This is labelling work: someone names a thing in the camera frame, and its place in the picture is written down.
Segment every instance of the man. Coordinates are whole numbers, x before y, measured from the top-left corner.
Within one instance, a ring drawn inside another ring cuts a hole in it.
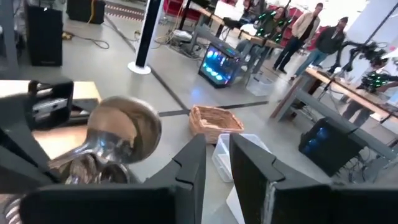
[[[322,9],[323,4],[318,3],[314,12],[302,14],[293,24],[292,38],[287,42],[284,50],[275,61],[273,66],[274,70],[278,69],[280,72],[286,74],[285,66],[289,62],[290,58],[303,46],[303,44],[311,40],[315,34],[320,23],[318,15]]]
[[[388,90],[389,88],[393,88],[393,87],[397,87],[398,86],[398,77],[396,76],[392,76],[392,75],[383,75],[383,79],[387,79],[390,81],[390,83],[387,83],[385,85],[380,86],[379,88],[377,88],[374,91],[361,91],[357,92],[360,95],[363,95],[364,97],[366,97],[366,95],[368,94],[378,94],[378,93],[384,93],[386,90]],[[355,126],[357,127],[361,127],[370,117],[371,114],[373,114],[373,111],[365,108],[364,106],[362,106],[361,104],[359,104],[356,101],[351,101],[346,109],[346,111],[344,111],[344,113],[341,115],[342,117],[344,117],[345,119],[349,120],[351,119],[354,114],[360,111],[358,116],[356,117],[356,119],[354,120],[353,124],[355,124]]]
[[[258,24],[258,26],[259,26],[258,28],[263,29],[263,32],[265,34],[269,34],[272,36],[276,32],[282,31],[282,27],[279,25],[278,21],[280,19],[284,19],[284,18],[285,18],[285,9],[283,7],[278,7],[275,10],[275,15],[274,15],[273,19],[265,19],[264,22],[258,21],[258,23],[261,23],[261,24]],[[248,43],[250,43],[250,41],[247,39],[240,41],[238,43],[238,45],[236,46],[236,50],[239,52],[242,52]],[[258,55],[267,54],[268,51],[269,51],[269,47],[260,47],[258,45],[255,45],[250,50],[250,56],[256,58]]]
[[[334,54],[342,45],[346,38],[344,28],[348,22],[348,17],[341,18],[337,26],[326,28],[319,35],[315,42],[316,49],[313,50],[307,59],[299,66],[294,75],[290,78],[294,80],[297,76],[301,75],[304,70],[312,63],[314,66],[319,66],[324,59],[331,54]]]

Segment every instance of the computer tower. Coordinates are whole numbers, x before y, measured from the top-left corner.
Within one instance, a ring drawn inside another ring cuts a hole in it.
[[[93,3],[94,6],[92,18],[91,3]],[[105,4],[106,3],[102,0],[68,0],[67,14],[69,19],[74,21],[102,24],[104,22]]]
[[[62,65],[62,5],[57,1],[24,1],[26,41],[33,66]]]
[[[302,136],[298,150],[331,177],[365,146],[366,142],[353,130],[330,118],[322,118]]]
[[[214,88],[232,84],[239,72],[240,53],[228,44],[211,43],[200,65],[198,74]]]

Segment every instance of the black speaker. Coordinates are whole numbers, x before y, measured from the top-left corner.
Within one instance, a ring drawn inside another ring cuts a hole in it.
[[[130,71],[141,75],[149,74],[147,56],[150,45],[155,37],[155,30],[161,15],[163,0],[151,0],[147,2],[144,22],[141,30],[141,38],[138,43],[136,61],[130,62],[127,67]]]
[[[91,6],[93,6],[93,18],[91,18]],[[105,15],[105,2],[102,0],[68,0],[67,14],[69,19],[74,21],[102,24]]]
[[[26,41],[33,66],[62,65],[62,5],[24,1]]]
[[[331,177],[366,145],[346,126],[322,118],[302,136],[298,150]]]

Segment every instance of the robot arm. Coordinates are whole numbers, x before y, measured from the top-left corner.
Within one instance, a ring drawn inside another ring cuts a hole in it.
[[[343,44],[341,45],[341,47],[337,50],[337,56],[336,56],[336,62],[335,64],[329,69],[328,72],[330,73],[334,73],[335,69],[338,67],[341,67],[340,61],[341,61],[341,53],[343,51],[343,49],[347,46],[355,46],[355,48],[351,49],[349,51],[349,60],[348,63],[342,68],[343,70],[350,72],[353,70],[353,61],[355,59],[355,56],[357,53],[359,53],[361,51],[361,47],[363,46],[363,44],[359,44],[356,42],[352,42],[352,41],[345,41],[343,42]]]
[[[349,50],[348,63],[346,65],[344,65],[343,68],[341,68],[344,71],[350,72],[353,70],[353,62],[354,62],[355,57],[358,54],[361,54],[359,56],[360,59],[365,58],[366,60],[369,60],[373,69],[382,68],[383,66],[385,66],[385,64],[388,61],[387,58],[382,59],[382,56],[386,53],[386,51],[383,49],[376,50],[378,48],[378,46],[377,46],[377,43],[375,43],[375,42],[372,42],[372,43],[366,45],[366,44],[360,44],[360,43],[356,43],[356,42],[352,42],[352,41],[346,41],[346,42],[343,42],[343,44],[337,51],[336,62],[329,69],[328,72],[334,73],[335,69],[337,67],[341,66],[341,64],[340,64],[341,53],[342,53],[343,49],[349,45],[354,46],[355,48]]]

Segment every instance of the table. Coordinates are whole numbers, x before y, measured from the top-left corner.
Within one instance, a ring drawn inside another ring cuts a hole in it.
[[[205,26],[203,26],[203,24],[205,23],[206,17],[211,18],[213,21],[217,22],[221,26],[225,25],[222,18],[214,15],[210,11],[207,11],[206,9],[204,9],[203,7],[199,6],[198,4],[196,4],[194,2],[192,2],[191,5],[193,6],[193,8],[196,11],[200,12],[201,15],[200,15],[197,25],[195,26],[195,30],[193,31],[192,40],[186,47],[186,51],[188,53],[193,51],[193,47],[195,46],[195,44],[197,42],[198,34],[203,33],[203,31],[201,31],[201,30],[207,30],[207,28]],[[248,55],[248,53],[250,52],[250,50],[254,44],[262,45],[264,42],[263,38],[250,35],[246,32],[241,32],[241,30],[239,30],[237,28],[234,28],[232,30],[232,32],[239,34],[240,37],[242,37],[244,39],[250,40],[249,44],[247,44],[245,46],[245,48],[243,49],[243,51],[241,52],[241,58],[246,58],[246,56]],[[215,37],[213,37],[212,39],[214,39],[214,40],[217,39],[218,41],[220,41],[218,39],[217,35]],[[267,42],[265,43],[265,46],[268,46],[271,48],[282,48],[282,46],[280,44],[277,44],[271,40],[267,40]],[[239,68],[243,65],[243,62],[244,62],[244,60],[240,61]],[[249,63],[247,64],[246,72],[244,73],[243,77],[250,75],[251,69],[253,68],[255,62],[256,62],[256,60],[254,58],[252,58],[252,60],[249,61]]]
[[[397,154],[392,151],[391,148],[377,140],[372,135],[368,134],[366,131],[356,127],[354,124],[350,123],[348,120],[345,120],[340,116],[338,112],[330,109],[323,103],[319,102],[312,95],[309,95],[306,91],[303,90],[305,85],[313,80],[317,79],[322,81],[323,83],[329,83],[330,78],[318,73],[316,70],[312,68],[307,68],[303,75],[294,83],[289,92],[286,94],[285,98],[279,103],[276,109],[271,114],[271,118],[277,121],[280,121],[291,113],[296,112],[293,108],[291,108],[293,102],[295,100],[300,100],[310,106],[311,108],[317,110],[323,116],[327,116],[337,123],[340,123],[343,126],[346,126],[350,130],[355,130],[355,134],[365,141],[368,144],[368,147],[378,153],[380,158],[374,159],[371,162],[368,162],[366,166],[368,167],[364,171],[360,171],[357,175],[360,176],[359,179],[362,179],[362,176],[366,180],[373,181],[378,172],[387,165],[390,161],[394,160],[397,157]],[[376,95],[368,94],[366,98],[357,93],[357,90],[354,89],[353,86],[347,85],[345,83],[339,81],[333,81],[330,85],[335,91],[341,92],[345,94],[347,97],[352,100],[358,102],[364,107],[370,109],[371,111],[381,115],[382,117],[387,117],[390,115],[390,112],[384,108],[382,108],[379,104],[382,102]],[[396,115],[392,115],[389,118],[391,121],[398,123],[398,117]]]
[[[29,81],[0,81],[0,97],[27,92]],[[100,94],[94,82],[75,82],[73,99],[97,98],[101,101]],[[56,128],[50,131],[34,131],[33,136],[42,146],[43,150],[53,159],[69,150],[80,146],[86,139],[86,126]]]

